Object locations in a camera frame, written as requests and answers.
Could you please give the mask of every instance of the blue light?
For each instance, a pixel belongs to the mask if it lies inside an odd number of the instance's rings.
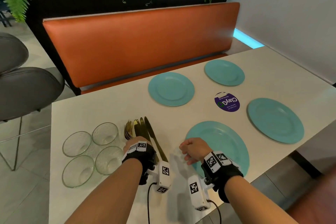
[[[252,37],[246,35],[242,31],[238,29],[234,29],[233,37],[237,38],[240,42],[243,42],[244,44],[248,45],[252,49],[256,49],[259,47],[263,47],[264,45],[259,43],[258,41],[254,40]]]

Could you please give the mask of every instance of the knife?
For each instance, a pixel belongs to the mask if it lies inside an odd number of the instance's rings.
[[[159,145],[158,141],[156,140],[156,137],[155,137],[154,131],[153,131],[153,129],[152,129],[152,126],[151,126],[151,124],[149,123],[149,120],[147,119],[146,116],[145,116],[145,124],[146,124],[146,127],[147,127],[147,129],[148,129],[148,132],[149,132],[150,137],[153,138],[153,140],[154,140],[154,142],[155,142],[155,144],[156,144],[157,150],[159,151],[162,160],[165,161],[165,162],[168,162],[168,159],[167,159],[165,153],[163,152],[163,150],[162,150],[161,146]]]
[[[150,143],[152,143],[152,142],[151,142],[151,138],[149,137],[149,134],[148,134],[147,126],[146,126],[146,124],[145,124],[145,122],[144,122],[144,119],[143,119],[142,117],[140,118],[140,125],[141,125],[142,136],[145,137],[148,141],[150,141]],[[156,155],[155,160],[156,160],[156,163],[159,162],[159,158],[158,158],[157,155]]]
[[[142,136],[141,126],[138,120],[134,120],[134,132],[135,132],[135,136]]]

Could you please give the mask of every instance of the planter box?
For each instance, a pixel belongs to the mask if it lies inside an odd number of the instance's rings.
[[[80,94],[69,77],[53,43],[45,31],[42,21],[45,18],[111,13],[131,10],[163,8],[170,6],[204,4],[204,0],[31,0],[27,10],[26,23],[34,33],[48,56],[59,69],[75,94]],[[226,0],[212,0],[213,3]]]

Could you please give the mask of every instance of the hand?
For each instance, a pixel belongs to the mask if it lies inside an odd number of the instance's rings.
[[[146,141],[148,144],[152,145],[150,141],[148,141],[145,137],[142,136],[137,136],[132,138],[131,140],[128,140],[126,145],[124,146],[123,150],[124,150],[124,154],[126,153],[126,151],[128,151],[129,147],[135,143],[137,143],[138,141]]]
[[[185,140],[181,143],[179,148],[182,151],[182,154],[187,154],[184,157],[184,160],[187,161],[187,165],[191,165],[197,161],[203,163],[204,157],[213,151],[208,144],[199,137]]]

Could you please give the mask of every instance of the fork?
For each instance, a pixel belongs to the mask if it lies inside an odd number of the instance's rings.
[[[124,128],[124,136],[127,140],[130,140],[133,138],[133,122],[131,122],[130,120],[128,120],[128,122],[125,125]]]

